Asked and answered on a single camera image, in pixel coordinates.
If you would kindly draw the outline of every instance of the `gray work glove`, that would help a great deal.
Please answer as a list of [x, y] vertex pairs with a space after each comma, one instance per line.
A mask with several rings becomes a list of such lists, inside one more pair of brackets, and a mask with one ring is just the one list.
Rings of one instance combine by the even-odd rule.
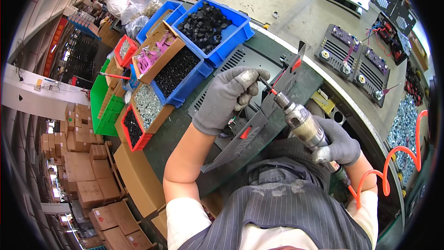
[[216, 75], [202, 106], [193, 117], [195, 128], [208, 135], [218, 135], [233, 118], [233, 110], [246, 107], [259, 93], [256, 81], [259, 76], [270, 79], [268, 71], [244, 66]]
[[336, 161], [339, 164], [350, 166], [358, 161], [361, 155], [361, 147], [356, 139], [351, 138], [348, 133], [335, 121], [313, 116], [324, 129], [325, 136], [330, 145], [321, 147], [312, 153], [314, 163]]

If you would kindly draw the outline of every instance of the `red banner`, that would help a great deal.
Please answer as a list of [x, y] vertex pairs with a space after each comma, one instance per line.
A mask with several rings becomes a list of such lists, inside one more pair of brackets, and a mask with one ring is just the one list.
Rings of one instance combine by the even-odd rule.
[[49, 44], [49, 48], [48, 48], [48, 55], [46, 56], [46, 60], [45, 60], [45, 67], [43, 70], [43, 76], [44, 77], [49, 77], [49, 72], [51, 71], [51, 65], [54, 59], [54, 54], [55, 54], [55, 50], [54, 47], [57, 45], [57, 43], [60, 40], [60, 37], [62, 36], [62, 32], [63, 29], [65, 28], [66, 23], [68, 22], [68, 20], [61, 18], [59, 21], [59, 25], [57, 26], [55, 33], [52, 37], [52, 41], [51, 44]]

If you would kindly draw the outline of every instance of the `striped apron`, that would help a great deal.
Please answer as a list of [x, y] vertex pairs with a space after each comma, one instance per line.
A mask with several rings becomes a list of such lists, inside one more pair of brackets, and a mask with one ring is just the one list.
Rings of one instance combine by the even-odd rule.
[[307, 163], [309, 153], [297, 138], [272, 142], [263, 150], [268, 151], [271, 157], [285, 157], [249, 165], [248, 185], [233, 192], [214, 223], [179, 249], [238, 249], [242, 228], [249, 223], [301, 229], [319, 249], [372, 249], [366, 232], [327, 194], [324, 169]]

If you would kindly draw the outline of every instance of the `orange coiled air hose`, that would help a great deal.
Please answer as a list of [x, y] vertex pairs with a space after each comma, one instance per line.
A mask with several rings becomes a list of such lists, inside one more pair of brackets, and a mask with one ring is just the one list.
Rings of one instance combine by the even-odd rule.
[[375, 169], [365, 172], [365, 174], [362, 176], [361, 180], [359, 181], [358, 193], [356, 193], [354, 191], [352, 186], [348, 187], [348, 190], [350, 190], [351, 194], [356, 199], [358, 209], [361, 208], [361, 190], [362, 190], [362, 186], [364, 185], [364, 180], [370, 174], [376, 174], [377, 176], [379, 176], [382, 179], [382, 191], [384, 192], [384, 195], [388, 196], [390, 194], [390, 185], [389, 185], [389, 181], [387, 180], [387, 173], [389, 170], [389, 162], [390, 162], [391, 156], [394, 153], [396, 153], [397, 151], [401, 150], [401, 151], [407, 153], [413, 159], [413, 162], [415, 163], [416, 169], [418, 170], [418, 172], [421, 171], [421, 149], [420, 149], [420, 141], [419, 141], [419, 126], [421, 124], [422, 117], [427, 116], [427, 114], [428, 114], [427, 110], [423, 110], [418, 114], [418, 118], [416, 119], [416, 131], [415, 131], [416, 156], [413, 154], [413, 152], [409, 148], [404, 147], [404, 146], [396, 146], [388, 153], [388, 156], [385, 160], [383, 173], [381, 173], [380, 171], [375, 170]]

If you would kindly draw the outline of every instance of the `purple circuit board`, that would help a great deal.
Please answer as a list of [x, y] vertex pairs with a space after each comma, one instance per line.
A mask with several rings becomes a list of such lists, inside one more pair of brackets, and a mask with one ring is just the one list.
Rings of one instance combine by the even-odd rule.
[[376, 54], [371, 48], [367, 48], [365, 57], [369, 59], [383, 74], [387, 74], [388, 66], [385, 60]]
[[[333, 26], [332, 36], [335, 36], [336, 38], [340, 39], [347, 46], [350, 46], [353, 44], [354, 36], [352, 34], [350, 34], [349, 32], [342, 30], [337, 25]], [[360, 44], [361, 43], [358, 43], [357, 45], [355, 45], [353, 47], [353, 51], [358, 51]]]

